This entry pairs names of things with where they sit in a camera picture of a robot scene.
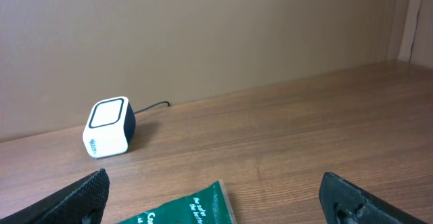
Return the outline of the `green 3M gloves package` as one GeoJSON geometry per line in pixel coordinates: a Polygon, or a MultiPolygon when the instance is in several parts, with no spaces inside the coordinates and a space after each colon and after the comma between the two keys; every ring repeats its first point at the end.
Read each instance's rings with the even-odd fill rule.
{"type": "Polygon", "coordinates": [[[236,224],[223,180],[191,195],[172,200],[122,224],[236,224]]]}

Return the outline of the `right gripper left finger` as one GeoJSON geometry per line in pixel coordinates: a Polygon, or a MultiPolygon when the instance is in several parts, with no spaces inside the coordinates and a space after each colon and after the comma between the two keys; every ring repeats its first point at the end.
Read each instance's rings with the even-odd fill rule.
{"type": "Polygon", "coordinates": [[[1,224],[100,224],[110,188],[99,169],[1,220],[1,224]]]}

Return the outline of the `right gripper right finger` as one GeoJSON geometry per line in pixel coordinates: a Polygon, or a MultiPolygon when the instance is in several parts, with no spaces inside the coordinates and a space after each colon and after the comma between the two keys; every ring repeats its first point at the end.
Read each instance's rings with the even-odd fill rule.
{"type": "Polygon", "coordinates": [[[323,175],[319,201],[328,223],[426,224],[332,172],[323,175]]]}

